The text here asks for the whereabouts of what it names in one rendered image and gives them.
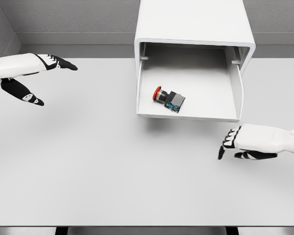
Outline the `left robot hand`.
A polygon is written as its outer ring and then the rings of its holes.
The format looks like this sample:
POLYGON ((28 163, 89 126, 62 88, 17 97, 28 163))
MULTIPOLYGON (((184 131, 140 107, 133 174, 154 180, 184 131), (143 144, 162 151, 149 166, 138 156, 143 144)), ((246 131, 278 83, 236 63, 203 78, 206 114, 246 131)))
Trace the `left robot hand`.
POLYGON ((78 70, 76 65, 52 54, 25 53, 0 57, 0 86, 21 101, 44 106, 41 99, 15 78, 53 69, 78 70))

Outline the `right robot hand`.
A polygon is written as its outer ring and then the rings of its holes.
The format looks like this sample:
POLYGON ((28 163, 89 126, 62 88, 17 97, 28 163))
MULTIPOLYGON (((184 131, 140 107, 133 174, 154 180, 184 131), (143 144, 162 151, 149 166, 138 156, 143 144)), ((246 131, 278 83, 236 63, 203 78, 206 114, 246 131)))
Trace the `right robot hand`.
POLYGON ((230 129, 220 147, 219 160, 227 149, 240 149, 234 157, 251 160, 276 158, 283 151, 294 154, 294 130, 244 124, 230 129))

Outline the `white cabinet drawer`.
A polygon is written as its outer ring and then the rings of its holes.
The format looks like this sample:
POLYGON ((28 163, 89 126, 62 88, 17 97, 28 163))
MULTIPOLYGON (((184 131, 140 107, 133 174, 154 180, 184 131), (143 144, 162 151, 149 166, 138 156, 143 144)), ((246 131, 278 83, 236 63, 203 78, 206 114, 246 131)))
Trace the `white cabinet drawer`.
POLYGON ((137 85, 137 115, 238 122, 243 85, 233 49, 146 47, 137 85), (157 87, 185 97, 179 113, 152 100, 157 87))

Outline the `red-button load switch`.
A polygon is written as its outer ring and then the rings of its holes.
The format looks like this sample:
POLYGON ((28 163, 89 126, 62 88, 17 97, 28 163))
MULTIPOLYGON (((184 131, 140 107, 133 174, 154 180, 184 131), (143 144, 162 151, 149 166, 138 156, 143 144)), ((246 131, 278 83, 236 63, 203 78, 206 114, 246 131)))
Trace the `red-button load switch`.
POLYGON ((159 86, 156 88, 152 99, 153 101, 164 104, 164 107, 170 109, 171 111, 179 113, 180 108, 184 103, 185 97, 173 91, 167 93, 166 91, 162 90, 161 86, 159 86))

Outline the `white tabletop storage cabinet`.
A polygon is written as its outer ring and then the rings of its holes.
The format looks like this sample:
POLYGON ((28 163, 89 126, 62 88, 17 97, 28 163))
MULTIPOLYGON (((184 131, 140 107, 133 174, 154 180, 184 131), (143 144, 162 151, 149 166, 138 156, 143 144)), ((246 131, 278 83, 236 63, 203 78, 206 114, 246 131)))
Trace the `white tabletop storage cabinet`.
POLYGON ((141 43, 245 47, 241 72, 256 49, 243 0, 141 0, 134 39, 136 68, 141 43))

